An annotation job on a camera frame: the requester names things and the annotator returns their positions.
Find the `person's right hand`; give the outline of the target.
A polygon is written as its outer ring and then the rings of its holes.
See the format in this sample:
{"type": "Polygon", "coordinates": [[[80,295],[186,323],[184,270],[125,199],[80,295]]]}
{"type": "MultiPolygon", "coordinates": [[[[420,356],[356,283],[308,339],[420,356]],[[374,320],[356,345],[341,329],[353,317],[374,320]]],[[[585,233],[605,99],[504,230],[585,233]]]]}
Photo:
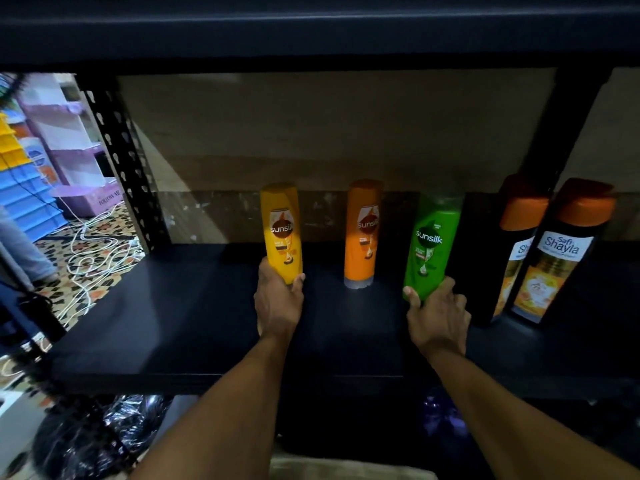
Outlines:
{"type": "Polygon", "coordinates": [[[454,279],[446,276],[420,309],[408,309],[411,341],[425,358],[442,348],[466,354],[471,314],[466,309],[467,298],[454,293],[454,286],[454,279]]]}

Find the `person's left hand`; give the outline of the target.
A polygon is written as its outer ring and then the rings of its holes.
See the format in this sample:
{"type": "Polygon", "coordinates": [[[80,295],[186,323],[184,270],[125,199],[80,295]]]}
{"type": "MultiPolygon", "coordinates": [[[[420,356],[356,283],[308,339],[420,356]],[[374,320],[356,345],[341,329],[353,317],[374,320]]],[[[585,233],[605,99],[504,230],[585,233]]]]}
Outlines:
{"type": "Polygon", "coordinates": [[[278,337],[289,344],[300,322],[304,300],[295,300],[290,284],[285,283],[267,257],[261,260],[258,273],[253,298],[259,336],[278,337]]]}

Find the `yellow shampoo bottle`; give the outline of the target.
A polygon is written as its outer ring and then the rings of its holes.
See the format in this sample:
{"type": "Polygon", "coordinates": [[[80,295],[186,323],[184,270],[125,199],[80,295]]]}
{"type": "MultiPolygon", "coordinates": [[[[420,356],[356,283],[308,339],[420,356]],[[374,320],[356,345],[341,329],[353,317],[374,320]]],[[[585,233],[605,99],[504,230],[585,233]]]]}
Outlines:
{"type": "Polygon", "coordinates": [[[292,285],[303,273],[297,188],[288,183],[263,187],[260,210],[269,265],[286,285],[292,285]]]}

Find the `green shampoo bottle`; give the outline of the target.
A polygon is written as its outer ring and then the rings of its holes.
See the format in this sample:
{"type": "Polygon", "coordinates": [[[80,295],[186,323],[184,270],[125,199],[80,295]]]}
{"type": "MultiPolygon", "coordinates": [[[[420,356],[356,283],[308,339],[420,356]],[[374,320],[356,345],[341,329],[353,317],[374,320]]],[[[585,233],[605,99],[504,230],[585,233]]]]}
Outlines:
{"type": "Polygon", "coordinates": [[[460,222],[462,194],[421,194],[404,273],[404,286],[424,301],[444,280],[460,222]]]}

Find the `person's right forearm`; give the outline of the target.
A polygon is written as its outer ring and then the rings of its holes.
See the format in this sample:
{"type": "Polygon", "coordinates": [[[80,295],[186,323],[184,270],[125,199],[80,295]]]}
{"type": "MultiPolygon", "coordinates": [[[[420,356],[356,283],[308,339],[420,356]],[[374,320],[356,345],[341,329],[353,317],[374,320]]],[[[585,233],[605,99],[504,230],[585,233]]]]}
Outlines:
{"type": "Polygon", "coordinates": [[[640,480],[640,470],[524,402],[449,340],[421,346],[497,480],[640,480]]]}

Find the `person's left forearm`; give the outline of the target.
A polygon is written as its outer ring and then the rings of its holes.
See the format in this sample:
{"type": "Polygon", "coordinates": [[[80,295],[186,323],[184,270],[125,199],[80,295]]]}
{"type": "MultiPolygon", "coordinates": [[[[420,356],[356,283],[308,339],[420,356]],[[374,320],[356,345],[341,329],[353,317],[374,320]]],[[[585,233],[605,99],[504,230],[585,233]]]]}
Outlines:
{"type": "Polygon", "coordinates": [[[268,480],[292,329],[266,330],[153,446],[129,480],[268,480]]]}

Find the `orange shampoo bottle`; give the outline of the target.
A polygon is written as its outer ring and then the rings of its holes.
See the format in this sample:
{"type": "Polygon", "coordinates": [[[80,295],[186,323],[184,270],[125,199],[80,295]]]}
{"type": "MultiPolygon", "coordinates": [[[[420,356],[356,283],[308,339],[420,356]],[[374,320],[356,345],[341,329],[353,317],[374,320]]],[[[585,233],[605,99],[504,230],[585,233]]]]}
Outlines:
{"type": "Polygon", "coordinates": [[[383,183],[361,179],[350,184],[346,206],[344,284],[364,289],[374,281],[383,183]]]}

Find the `black bottle with orange cap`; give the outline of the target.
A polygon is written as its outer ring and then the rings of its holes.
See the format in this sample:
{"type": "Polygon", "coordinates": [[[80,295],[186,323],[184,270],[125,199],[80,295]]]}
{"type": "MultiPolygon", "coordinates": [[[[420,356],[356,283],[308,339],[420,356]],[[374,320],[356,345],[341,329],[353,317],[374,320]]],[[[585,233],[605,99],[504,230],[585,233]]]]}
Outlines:
{"type": "Polygon", "coordinates": [[[511,311],[529,322],[543,321],[558,293],[585,259],[616,206],[612,184],[569,178],[551,202],[525,259],[511,311]]]}
{"type": "Polygon", "coordinates": [[[467,297],[472,325],[486,328],[500,317],[549,202],[519,173],[496,194],[465,195],[446,272],[467,297]]]}

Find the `black plastic bag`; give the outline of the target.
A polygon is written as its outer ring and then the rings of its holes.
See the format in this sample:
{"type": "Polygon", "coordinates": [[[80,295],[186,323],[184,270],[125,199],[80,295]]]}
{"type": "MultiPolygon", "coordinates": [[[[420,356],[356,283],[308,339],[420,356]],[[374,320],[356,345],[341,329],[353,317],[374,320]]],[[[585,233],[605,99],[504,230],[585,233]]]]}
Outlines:
{"type": "Polygon", "coordinates": [[[103,480],[130,470],[148,450],[171,395],[117,395],[90,414],[54,405],[39,426],[31,462],[44,480],[103,480]]]}

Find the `black metal shelf rack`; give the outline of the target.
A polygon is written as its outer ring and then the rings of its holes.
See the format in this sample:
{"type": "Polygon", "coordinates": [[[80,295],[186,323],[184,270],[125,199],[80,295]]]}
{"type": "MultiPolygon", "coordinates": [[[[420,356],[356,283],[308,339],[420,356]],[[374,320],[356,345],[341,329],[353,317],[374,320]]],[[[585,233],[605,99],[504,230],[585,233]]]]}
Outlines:
{"type": "Polygon", "coordinates": [[[437,384],[401,297],[419,194],[522,171],[614,186],[618,208],[540,328],[508,314],[469,355],[526,399],[640,416],[640,0],[0,0],[0,69],[72,72],[147,256],[50,352],[12,356],[60,407],[199,395],[257,341],[258,191],[300,195],[307,309],[278,432],[294,452],[481,468],[422,432],[437,384]],[[374,281],[344,284],[350,184],[383,183],[374,281]]]}

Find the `purple and white display stand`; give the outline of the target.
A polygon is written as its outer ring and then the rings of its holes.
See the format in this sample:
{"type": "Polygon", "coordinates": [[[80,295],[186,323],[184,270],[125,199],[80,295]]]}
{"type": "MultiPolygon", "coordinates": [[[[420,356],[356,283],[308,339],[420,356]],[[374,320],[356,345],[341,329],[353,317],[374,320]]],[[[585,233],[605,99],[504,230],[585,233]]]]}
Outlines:
{"type": "Polygon", "coordinates": [[[52,185],[52,196],[69,217],[95,217],[122,202],[86,97],[70,73],[32,73],[18,103],[32,133],[27,145],[43,157],[33,160],[52,185]]]}

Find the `stack of blue bins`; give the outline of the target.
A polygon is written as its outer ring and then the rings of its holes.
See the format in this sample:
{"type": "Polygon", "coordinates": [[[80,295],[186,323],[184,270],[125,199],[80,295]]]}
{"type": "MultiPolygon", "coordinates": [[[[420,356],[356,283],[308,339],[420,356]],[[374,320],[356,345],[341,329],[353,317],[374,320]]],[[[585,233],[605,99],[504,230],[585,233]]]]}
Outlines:
{"type": "Polygon", "coordinates": [[[51,190],[32,163],[0,171],[0,205],[31,242],[68,224],[51,190]]]}

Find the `stack of yellow bins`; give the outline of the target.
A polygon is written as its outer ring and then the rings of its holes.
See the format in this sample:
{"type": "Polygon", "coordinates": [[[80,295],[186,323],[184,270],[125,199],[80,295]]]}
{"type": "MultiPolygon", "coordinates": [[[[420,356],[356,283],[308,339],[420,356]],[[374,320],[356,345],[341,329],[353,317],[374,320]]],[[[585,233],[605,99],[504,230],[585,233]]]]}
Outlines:
{"type": "Polygon", "coordinates": [[[31,163],[25,150],[7,122],[7,116],[0,112],[0,171],[31,163]]]}

